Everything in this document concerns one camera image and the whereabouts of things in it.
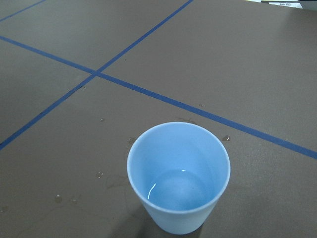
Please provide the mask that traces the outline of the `light blue plastic cup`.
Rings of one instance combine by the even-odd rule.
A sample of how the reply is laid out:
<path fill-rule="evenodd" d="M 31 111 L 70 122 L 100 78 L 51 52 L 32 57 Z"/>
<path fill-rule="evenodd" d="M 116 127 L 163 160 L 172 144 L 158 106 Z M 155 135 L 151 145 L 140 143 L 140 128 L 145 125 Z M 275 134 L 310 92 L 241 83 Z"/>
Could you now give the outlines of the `light blue plastic cup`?
<path fill-rule="evenodd" d="M 167 122 L 143 132 L 127 157 L 132 189 L 164 231 L 197 230 L 226 190 L 231 166 L 220 140 L 188 122 Z"/>

